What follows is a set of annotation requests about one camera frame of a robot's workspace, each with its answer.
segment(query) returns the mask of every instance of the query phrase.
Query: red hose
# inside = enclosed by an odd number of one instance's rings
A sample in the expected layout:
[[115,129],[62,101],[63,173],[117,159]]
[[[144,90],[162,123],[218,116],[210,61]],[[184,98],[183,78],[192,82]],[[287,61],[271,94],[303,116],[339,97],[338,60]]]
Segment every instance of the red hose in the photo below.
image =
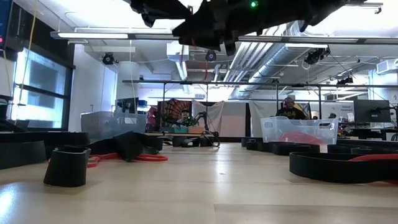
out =
[[[105,159],[120,159],[120,156],[117,153],[110,153],[105,155],[90,155],[90,158],[87,163],[87,168],[96,167],[100,163],[101,160]],[[158,155],[150,155],[150,154],[140,154],[136,158],[137,161],[149,161],[149,162],[165,162],[168,161],[169,158],[166,156],[158,156]]]

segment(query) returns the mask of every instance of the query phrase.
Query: overhead rail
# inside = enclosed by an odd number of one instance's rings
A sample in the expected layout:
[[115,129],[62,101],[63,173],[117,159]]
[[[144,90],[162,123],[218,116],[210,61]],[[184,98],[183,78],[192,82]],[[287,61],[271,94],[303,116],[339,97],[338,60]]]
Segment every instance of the overhead rail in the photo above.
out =
[[[180,84],[180,85],[248,85],[248,82],[206,82],[206,81],[173,81],[173,80],[122,80],[123,83],[160,83],[160,84]],[[250,83],[258,86],[291,86],[291,87],[352,87],[352,88],[397,88],[397,85],[331,85],[331,84],[307,84],[307,83]]]
[[[56,32],[50,33],[54,39],[110,39],[110,40],[178,40],[171,34],[116,34],[89,32]],[[295,37],[295,36],[251,36],[238,38],[243,42],[269,42],[283,44],[351,44],[351,45],[397,45],[398,38],[383,37]]]

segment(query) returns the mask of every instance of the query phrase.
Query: white curtain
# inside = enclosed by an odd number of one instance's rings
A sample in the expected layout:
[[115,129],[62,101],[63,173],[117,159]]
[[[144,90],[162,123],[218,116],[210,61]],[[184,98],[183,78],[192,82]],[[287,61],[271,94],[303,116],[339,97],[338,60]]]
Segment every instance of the white curtain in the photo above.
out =
[[[195,117],[199,112],[206,111],[206,106],[198,101],[193,101],[193,116]],[[207,125],[210,131],[221,131],[221,118],[223,114],[224,101],[215,103],[213,106],[207,107]],[[205,127],[203,119],[199,120],[199,126]]]
[[251,136],[256,138],[262,137],[261,118],[268,118],[276,114],[276,102],[259,103],[250,101],[251,114]]

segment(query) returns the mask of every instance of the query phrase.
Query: computer monitor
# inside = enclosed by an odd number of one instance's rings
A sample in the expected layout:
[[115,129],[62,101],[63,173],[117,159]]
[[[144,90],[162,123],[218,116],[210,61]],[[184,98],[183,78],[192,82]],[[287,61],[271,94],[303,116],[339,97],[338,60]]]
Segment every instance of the computer monitor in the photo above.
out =
[[4,49],[6,43],[11,6],[12,0],[0,0],[0,49]]
[[388,100],[354,100],[354,118],[357,123],[391,122]]

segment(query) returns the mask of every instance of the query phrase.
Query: green led light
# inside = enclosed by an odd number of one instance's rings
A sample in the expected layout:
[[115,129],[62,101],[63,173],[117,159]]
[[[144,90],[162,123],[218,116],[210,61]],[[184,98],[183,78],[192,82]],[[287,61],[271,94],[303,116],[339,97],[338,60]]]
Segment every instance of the green led light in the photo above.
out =
[[256,8],[258,6],[258,4],[259,3],[257,1],[253,1],[253,2],[250,3],[250,7],[251,8]]

